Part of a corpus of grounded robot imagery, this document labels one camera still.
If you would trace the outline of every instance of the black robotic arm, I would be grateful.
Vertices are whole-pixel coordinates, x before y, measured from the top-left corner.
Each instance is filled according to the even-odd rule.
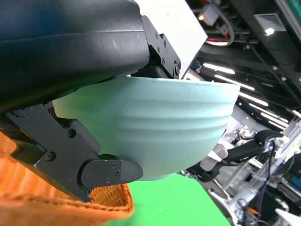
[[[132,0],[0,2],[0,131],[17,144],[12,157],[84,202],[93,188],[135,181],[143,170],[99,155],[87,129],[57,118],[51,101],[127,74],[179,79],[180,68]]]

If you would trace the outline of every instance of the wicker basket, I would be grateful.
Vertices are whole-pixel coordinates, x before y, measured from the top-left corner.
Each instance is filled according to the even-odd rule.
[[[0,133],[0,226],[95,225],[134,211],[128,185],[100,187],[82,203],[60,192],[9,156],[15,143]]]

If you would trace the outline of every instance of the black bracket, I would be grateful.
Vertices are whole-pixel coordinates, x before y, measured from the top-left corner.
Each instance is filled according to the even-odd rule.
[[[57,118],[52,103],[5,113],[1,130],[17,144],[11,154],[57,189],[83,202],[93,188],[143,176],[141,166],[115,155],[98,155],[99,143],[75,119]]]
[[[141,19],[149,45],[150,60],[132,76],[179,79],[181,61],[174,48],[164,34],[157,32],[147,16],[142,16]]]

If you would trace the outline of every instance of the mint green bowl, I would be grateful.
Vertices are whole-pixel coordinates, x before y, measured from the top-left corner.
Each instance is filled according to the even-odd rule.
[[[78,119],[101,154],[139,163],[155,180],[202,160],[222,136],[239,86],[122,77],[53,101],[56,114]]]

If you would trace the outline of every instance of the fluorescent light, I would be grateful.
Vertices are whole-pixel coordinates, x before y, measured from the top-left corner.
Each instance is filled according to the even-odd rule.
[[[233,71],[232,69],[229,69],[229,68],[220,67],[220,66],[216,66],[216,65],[212,65],[212,64],[207,64],[207,63],[204,63],[203,66],[213,69],[215,71],[225,72],[225,73],[229,73],[229,74],[235,74],[235,71]]]
[[[288,120],[286,120],[286,119],[284,119],[284,118],[280,118],[280,120],[282,120],[282,121],[288,123]]]
[[[253,104],[249,104],[249,105],[252,106],[252,107],[254,107],[254,108],[257,108],[258,110],[261,110],[262,112],[265,112],[266,114],[269,114],[269,115],[271,115],[271,116],[273,116],[273,117],[275,117],[275,118],[279,118],[277,115],[275,115],[275,114],[273,114],[273,113],[271,113],[271,112],[269,112],[269,111],[266,111],[266,110],[262,109],[261,107],[258,107],[258,106],[253,105]],[[284,118],[280,118],[280,120],[282,120],[282,121],[288,123],[288,120],[286,120],[286,119],[284,119]]]
[[[266,117],[266,118],[268,118],[268,119],[270,119],[270,120],[272,120],[272,121],[274,121],[274,122],[277,122],[279,125],[282,125],[282,126],[284,126],[284,127],[288,127],[288,124],[286,124],[285,122],[283,122],[283,121],[280,121],[280,120],[278,120],[278,119],[275,119],[275,118],[273,118],[272,116],[269,116],[268,114],[266,114],[266,113],[260,113],[263,117]]]
[[[278,128],[281,128],[281,129],[285,130],[284,127],[279,126],[278,124],[276,124],[276,123],[274,123],[274,122],[272,122],[272,121],[269,121],[269,123],[271,123],[271,124],[274,125],[274,126],[277,126]]]
[[[297,112],[296,110],[293,110],[293,114],[298,116],[299,118],[301,118],[301,114],[299,112]]]
[[[269,106],[269,104],[267,102],[264,102],[264,101],[262,101],[260,99],[254,98],[254,97],[252,97],[250,95],[247,95],[245,93],[239,92],[239,95],[242,96],[242,97],[244,97],[244,98],[247,98],[249,100],[253,100],[254,102],[257,102],[257,103],[259,103],[261,105]]]
[[[264,83],[264,82],[261,82],[261,84],[264,85],[264,86],[272,87],[272,88],[274,87],[273,85],[268,84],[268,83]]]
[[[268,28],[267,30],[265,30],[267,35],[271,35],[274,33],[274,29],[273,28]]]
[[[268,111],[262,109],[261,107],[258,107],[258,106],[254,105],[254,104],[249,104],[249,105],[252,106],[252,107],[254,107],[254,108],[257,108],[258,110],[261,110],[262,112],[265,112],[266,114],[269,114],[269,115],[272,115],[272,116],[275,117],[275,118],[278,118],[277,115],[275,115],[275,114],[273,114],[273,113],[271,113],[271,112],[268,112]]]
[[[253,91],[255,90],[255,89],[254,89],[253,87],[251,87],[251,86],[247,86],[247,85],[242,84],[242,83],[240,83],[240,82],[233,81],[233,80],[231,80],[231,79],[227,79],[227,78],[225,78],[225,77],[223,77],[223,76],[220,76],[220,75],[218,75],[218,74],[216,74],[215,77],[218,78],[218,79],[221,79],[221,80],[224,80],[224,81],[227,81],[227,82],[230,82],[230,83],[239,85],[239,86],[241,86],[241,87],[244,87],[244,88],[253,90]]]

